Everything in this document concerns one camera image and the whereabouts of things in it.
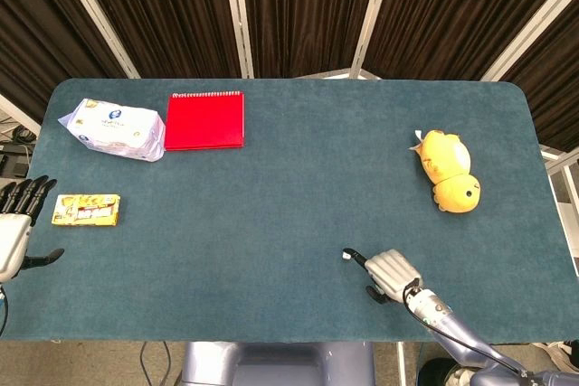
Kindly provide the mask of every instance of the yellow toy duck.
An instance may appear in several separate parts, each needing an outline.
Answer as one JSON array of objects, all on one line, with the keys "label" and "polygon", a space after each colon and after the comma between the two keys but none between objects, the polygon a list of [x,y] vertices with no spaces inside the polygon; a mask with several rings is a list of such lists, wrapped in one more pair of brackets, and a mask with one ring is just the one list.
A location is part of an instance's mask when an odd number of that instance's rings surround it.
[{"label": "yellow toy duck", "polygon": [[424,171],[435,184],[434,201],[443,212],[470,212],[479,204],[480,183],[470,175],[470,155],[457,135],[431,130],[410,149],[418,153]]}]

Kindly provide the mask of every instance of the yellow box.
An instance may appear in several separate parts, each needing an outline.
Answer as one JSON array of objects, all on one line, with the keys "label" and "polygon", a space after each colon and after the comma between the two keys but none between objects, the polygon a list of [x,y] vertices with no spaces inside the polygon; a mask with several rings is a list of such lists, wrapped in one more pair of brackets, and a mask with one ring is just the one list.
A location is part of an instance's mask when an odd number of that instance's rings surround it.
[{"label": "yellow box", "polygon": [[59,194],[52,224],[115,226],[119,218],[119,203],[117,194]]}]

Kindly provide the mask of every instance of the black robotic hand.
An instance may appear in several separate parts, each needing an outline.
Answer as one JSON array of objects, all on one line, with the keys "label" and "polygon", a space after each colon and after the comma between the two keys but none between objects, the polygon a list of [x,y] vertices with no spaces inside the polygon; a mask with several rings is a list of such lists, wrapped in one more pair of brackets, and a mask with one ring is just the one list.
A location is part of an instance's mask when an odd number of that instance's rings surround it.
[{"label": "black robotic hand", "polygon": [[14,278],[20,270],[47,266],[64,253],[64,249],[55,249],[45,257],[26,256],[31,228],[55,185],[56,180],[43,175],[0,190],[0,283]]}]

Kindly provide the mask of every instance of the floor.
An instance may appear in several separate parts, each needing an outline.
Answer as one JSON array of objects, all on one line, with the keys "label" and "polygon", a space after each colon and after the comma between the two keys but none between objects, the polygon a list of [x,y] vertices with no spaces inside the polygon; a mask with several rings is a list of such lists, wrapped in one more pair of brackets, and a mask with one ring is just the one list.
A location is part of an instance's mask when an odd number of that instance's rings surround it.
[{"label": "floor", "polygon": [[[62,343],[0,343],[0,386],[147,386],[138,361],[142,343],[69,341]],[[183,364],[184,343],[169,343],[172,366],[168,386],[174,384]],[[416,366],[445,352],[436,344],[407,343],[406,380],[415,384]],[[532,371],[555,370],[549,356],[532,345],[500,346],[501,352],[519,360]],[[154,384],[165,374],[166,353],[160,343],[149,344],[145,365]],[[377,386],[398,384],[395,344],[375,344]]]}]

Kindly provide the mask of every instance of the red notebook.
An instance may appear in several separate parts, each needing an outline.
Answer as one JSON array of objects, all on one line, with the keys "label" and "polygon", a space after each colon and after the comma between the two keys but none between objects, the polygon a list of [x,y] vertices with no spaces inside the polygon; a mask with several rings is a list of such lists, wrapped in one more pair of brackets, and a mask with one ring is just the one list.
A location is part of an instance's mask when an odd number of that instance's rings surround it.
[{"label": "red notebook", "polygon": [[240,91],[171,94],[165,149],[242,147],[243,100]]}]

